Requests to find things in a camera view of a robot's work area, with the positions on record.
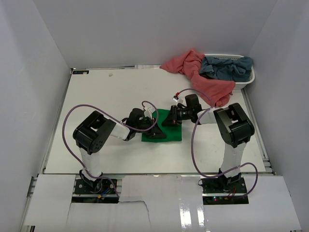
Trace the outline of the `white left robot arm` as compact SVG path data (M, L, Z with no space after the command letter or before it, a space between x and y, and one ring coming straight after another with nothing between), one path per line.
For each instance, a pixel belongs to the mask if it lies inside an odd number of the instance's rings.
M156 124L155 119L146 116L143 110L134 108L125 124L117 123L106 118L102 113L93 111L74 131L75 140L85 165L82 174L87 178L85 187L92 193L101 190L102 176L99 166L99 151L109 137L129 141L136 133L142 133L149 139L165 139L166 134Z

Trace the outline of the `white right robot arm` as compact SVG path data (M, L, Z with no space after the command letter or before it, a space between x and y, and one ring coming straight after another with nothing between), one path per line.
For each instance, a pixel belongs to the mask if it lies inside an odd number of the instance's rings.
M196 171L205 178L218 178L218 188L225 193L235 188L241 178L240 168L244 148L255 133L254 126L239 103L226 108L203 109L196 94L185 97L185 105L180 103L178 95L173 98L177 104L162 122L163 127L178 126L184 120L191 120L194 129L191 136L191 158ZM215 176L204 175L197 166L194 157L194 136L198 125L216 124L222 140L225 142L224 158L219 172Z

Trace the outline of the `green t shirt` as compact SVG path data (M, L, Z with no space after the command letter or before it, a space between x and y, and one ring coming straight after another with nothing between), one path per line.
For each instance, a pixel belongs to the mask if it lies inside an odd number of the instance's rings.
M166 119L169 114L169 110L158 109L159 120L157 125L161 131L166 135L166 138L147 138L145 134L142 134L141 141L149 143L167 143L167 142L181 142L182 141L182 126L168 126L163 127L162 122Z

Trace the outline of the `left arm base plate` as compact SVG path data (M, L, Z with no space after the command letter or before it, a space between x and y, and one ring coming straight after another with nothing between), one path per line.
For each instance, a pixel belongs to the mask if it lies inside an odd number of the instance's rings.
M71 201L73 203L118 203L115 189L109 180L103 179L97 190L90 191L87 184L80 178L75 179Z

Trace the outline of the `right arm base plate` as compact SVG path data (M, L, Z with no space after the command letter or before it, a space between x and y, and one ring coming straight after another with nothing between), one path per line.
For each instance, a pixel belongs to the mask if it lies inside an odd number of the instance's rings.
M242 177L238 182L223 187L217 179L201 178L198 183L202 187L204 205L236 205L249 204L245 180Z

